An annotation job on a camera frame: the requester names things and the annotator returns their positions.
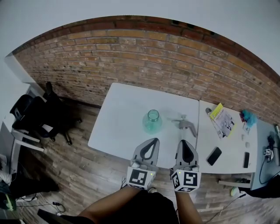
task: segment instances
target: cable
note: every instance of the cable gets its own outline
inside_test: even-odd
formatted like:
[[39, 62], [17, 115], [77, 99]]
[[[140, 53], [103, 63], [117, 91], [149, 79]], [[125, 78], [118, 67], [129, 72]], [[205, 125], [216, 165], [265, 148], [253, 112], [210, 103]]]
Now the cable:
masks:
[[[25, 207], [38, 207], [38, 206], [46, 206], [46, 205], [52, 205], [52, 206], [55, 205], [55, 206], [56, 206], [56, 209], [58, 210], [58, 212], [56, 212], [56, 215], [58, 215], [58, 213], [64, 213], [64, 212], [66, 211], [66, 208], [64, 207], [63, 204], [61, 204], [61, 203], [59, 203], [59, 202], [54, 202], [54, 201], [52, 202], [52, 204], [47, 203], [47, 204], [43, 204], [43, 205], [27, 205], [27, 206], [23, 205], [23, 206], [17, 206], [17, 207], [22, 207], [22, 209], [21, 209], [21, 213], [22, 213], [22, 210], [23, 210]], [[62, 206], [63, 211], [59, 210], [59, 208], [58, 208], [57, 206]]]
[[[242, 194], [241, 196], [239, 196], [238, 198], [243, 198], [246, 194]], [[237, 200], [238, 198], [232, 200], [225, 208], [221, 209], [220, 211], [218, 211], [212, 218], [210, 218], [207, 222], [205, 222], [204, 224], [206, 223], [209, 223], [212, 219], [214, 219], [216, 217], [216, 215], [218, 215], [219, 213], [221, 213], [223, 210], [225, 210], [227, 207], [230, 206], [231, 203], [233, 203], [235, 200]]]
[[53, 205], [53, 204], [44, 204], [44, 205], [27, 205], [27, 206], [17, 206], [17, 207], [37, 207], [37, 206], [45, 206], [45, 205]]
[[26, 202], [31, 202], [31, 201], [33, 201], [33, 200], [35, 199], [36, 195], [37, 195], [37, 193], [35, 193], [35, 196], [32, 197], [30, 201], [25, 200], [23, 197], [21, 197], [21, 199], [23, 199], [23, 200], [26, 201]]
[[261, 167], [261, 170], [260, 170], [260, 172], [259, 172], [259, 182], [261, 183], [261, 184], [266, 184], [267, 182], [269, 182], [271, 179], [273, 179], [277, 174], [279, 174], [280, 173], [280, 171], [278, 172], [278, 173], [276, 173], [272, 178], [270, 178], [268, 181], [265, 181], [265, 182], [261, 182], [261, 173], [262, 173], [262, 170], [263, 170], [263, 164], [264, 164], [264, 162], [266, 161], [266, 159], [264, 159], [264, 161], [263, 161], [263, 163], [262, 163], [262, 167]]

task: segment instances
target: white box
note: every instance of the white box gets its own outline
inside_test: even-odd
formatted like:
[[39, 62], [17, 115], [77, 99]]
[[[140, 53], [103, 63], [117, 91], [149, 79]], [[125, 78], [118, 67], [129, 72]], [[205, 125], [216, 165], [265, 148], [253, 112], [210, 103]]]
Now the white box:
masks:
[[128, 167], [126, 183], [131, 187], [147, 190], [156, 176], [155, 171]]
[[264, 156], [269, 156], [269, 155], [270, 155], [270, 149], [265, 149], [265, 150], [263, 151], [263, 155], [264, 155]]
[[176, 170], [172, 176], [174, 190], [192, 192], [200, 187], [201, 173], [186, 170]]

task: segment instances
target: glass bottle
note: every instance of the glass bottle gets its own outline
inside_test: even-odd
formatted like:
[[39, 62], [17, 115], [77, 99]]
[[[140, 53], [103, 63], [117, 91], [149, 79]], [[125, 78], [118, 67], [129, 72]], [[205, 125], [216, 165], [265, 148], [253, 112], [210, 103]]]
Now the glass bottle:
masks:
[[143, 117], [144, 130], [148, 134], [155, 134], [161, 130], [162, 119], [157, 110], [150, 110]]

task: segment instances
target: desk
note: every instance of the desk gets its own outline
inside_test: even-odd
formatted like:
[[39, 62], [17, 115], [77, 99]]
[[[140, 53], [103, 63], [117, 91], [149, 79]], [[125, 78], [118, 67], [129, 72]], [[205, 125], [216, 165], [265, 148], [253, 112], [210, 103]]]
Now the desk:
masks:
[[18, 157], [21, 146], [25, 146], [34, 150], [44, 152], [43, 148], [23, 142], [22, 139], [26, 138], [35, 142], [40, 142], [39, 139], [33, 138], [29, 135], [13, 130], [12, 133], [8, 130], [5, 123], [2, 122], [0, 129], [0, 154], [6, 156], [7, 165], [5, 166], [6, 173], [16, 173], [18, 170]]
[[[275, 147], [279, 147], [279, 139], [276, 136], [274, 126], [266, 123], [264, 121], [258, 120], [257, 122], [258, 127], [258, 158], [257, 158], [257, 168], [256, 172], [251, 177], [251, 190], [258, 189], [260, 187], [264, 187], [267, 185], [261, 184], [259, 182], [259, 174], [261, 170], [261, 166], [263, 164], [264, 156], [263, 156], [263, 150], [268, 146], [268, 140], [267, 137], [269, 135], [272, 135], [275, 140]], [[277, 172], [280, 171], [280, 166], [277, 166], [275, 163], [275, 157], [274, 159], [267, 163], [265, 162], [263, 164], [262, 173], [261, 173], [261, 181], [265, 182], [272, 178]]]
[[[199, 102], [194, 99], [113, 83], [103, 102], [88, 145], [91, 148], [131, 160], [138, 145], [151, 138], [158, 138], [160, 150], [157, 166], [171, 168], [176, 164], [175, 155], [181, 140], [181, 130], [173, 119], [186, 119], [198, 127]], [[156, 109], [162, 118], [162, 130], [154, 135], [144, 132], [142, 118], [149, 110]], [[196, 138], [190, 129], [183, 136], [196, 147]]]
[[[199, 101], [199, 126], [196, 151], [199, 156], [199, 171], [203, 173], [235, 174], [251, 173], [256, 171], [257, 164], [257, 125], [251, 128], [247, 135], [243, 130], [243, 123], [239, 112], [226, 108], [226, 111], [233, 117], [235, 126], [228, 137], [219, 139], [218, 134], [205, 112], [206, 108], [214, 110], [216, 105], [205, 101]], [[250, 143], [250, 148], [245, 147], [245, 143]], [[215, 147], [222, 151], [221, 156], [213, 166], [210, 166], [206, 159]], [[243, 168], [244, 153], [249, 152], [249, 166]]]

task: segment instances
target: phone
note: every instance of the phone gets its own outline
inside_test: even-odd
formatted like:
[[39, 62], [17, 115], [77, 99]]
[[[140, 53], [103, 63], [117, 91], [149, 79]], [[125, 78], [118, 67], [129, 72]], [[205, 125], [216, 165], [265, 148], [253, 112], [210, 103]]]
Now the phone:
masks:
[[249, 164], [249, 156], [250, 156], [250, 153], [249, 153], [249, 152], [245, 152], [245, 153], [244, 153], [244, 163], [243, 163], [243, 168], [248, 168], [248, 164]]
[[207, 163], [210, 166], [213, 166], [214, 163], [217, 161], [217, 159], [220, 157], [222, 154], [222, 151], [219, 149], [219, 147], [216, 147], [215, 150], [210, 154], [210, 156], [207, 158]]

